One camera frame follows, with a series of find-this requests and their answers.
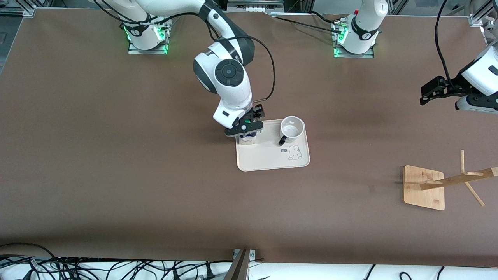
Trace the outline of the white smiley mug black handle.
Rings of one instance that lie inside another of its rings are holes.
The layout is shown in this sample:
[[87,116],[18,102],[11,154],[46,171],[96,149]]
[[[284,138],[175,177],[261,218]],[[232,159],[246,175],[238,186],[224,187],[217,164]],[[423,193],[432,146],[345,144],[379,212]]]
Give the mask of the white smiley mug black handle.
[[285,117],[279,126],[279,146],[291,144],[304,135],[305,124],[302,119],[295,116]]

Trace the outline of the aluminium frame profile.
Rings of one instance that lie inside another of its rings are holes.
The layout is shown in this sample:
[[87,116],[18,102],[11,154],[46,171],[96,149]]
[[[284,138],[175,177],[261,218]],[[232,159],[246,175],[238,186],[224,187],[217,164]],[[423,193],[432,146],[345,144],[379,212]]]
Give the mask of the aluminium frame profile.
[[468,23],[470,27],[477,27],[483,35],[484,42],[489,45],[498,39],[498,20],[487,15],[480,19],[477,15],[469,15]]
[[0,16],[6,17],[33,17],[36,10],[36,5],[29,1],[22,0],[21,2],[14,1],[13,3],[0,4]]

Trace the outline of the grey power strip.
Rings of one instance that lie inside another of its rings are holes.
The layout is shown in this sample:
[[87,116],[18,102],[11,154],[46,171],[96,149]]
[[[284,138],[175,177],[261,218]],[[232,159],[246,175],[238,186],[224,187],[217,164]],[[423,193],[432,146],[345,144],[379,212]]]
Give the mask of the grey power strip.
[[285,12],[284,0],[226,0],[229,12]]

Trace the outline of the wooden cup hanging rack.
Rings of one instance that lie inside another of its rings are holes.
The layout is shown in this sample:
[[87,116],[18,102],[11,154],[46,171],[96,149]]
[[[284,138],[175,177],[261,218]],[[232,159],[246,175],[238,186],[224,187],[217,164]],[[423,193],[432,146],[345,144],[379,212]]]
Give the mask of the wooden cup hanging rack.
[[498,177],[498,167],[479,171],[465,169],[465,151],[459,152],[459,174],[445,177],[443,172],[406,165],[403,167],[403,202],[432,210],[445,210],[445,188],[464,184],[480,206],[483,200],[472,188],[470,182]]

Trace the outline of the cream tray with rabbit print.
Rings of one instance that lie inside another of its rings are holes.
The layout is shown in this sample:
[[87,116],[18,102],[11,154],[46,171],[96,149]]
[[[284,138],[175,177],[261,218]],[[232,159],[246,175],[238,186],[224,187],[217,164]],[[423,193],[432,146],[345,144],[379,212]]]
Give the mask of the cream tray with rabbit print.
[[263,121],[264,128],[257,132],[255,145],[240,145],[235,138],[238,168],[244,172],[305,167],[310,163],[309,145],[306,135],[293,142],[279,146],[279,126],[282,119]]

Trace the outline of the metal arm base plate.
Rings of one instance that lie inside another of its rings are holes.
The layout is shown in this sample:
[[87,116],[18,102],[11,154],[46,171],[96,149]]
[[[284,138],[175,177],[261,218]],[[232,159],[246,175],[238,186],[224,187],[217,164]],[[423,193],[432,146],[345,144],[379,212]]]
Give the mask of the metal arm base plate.
[[348,28],[346,27],[345,23],[342,24],[331,24],[331,29],[334,31],[339,31],[340,33],[334,33],[332,32],[331,38],[333,41],[333,50],[334,50],[334,57],[336,58],[374,58],[375,57],[375,52],[374,52],[374,45],[372,45],[368,51],[362,54],[354,54],[352,52],[347,51],[344,46],[342,46],[339,41],[340,39],[344,39],[347,34],[348,34]]
[[171,28],[168,24],[124,25],[130,54],[167,54]]

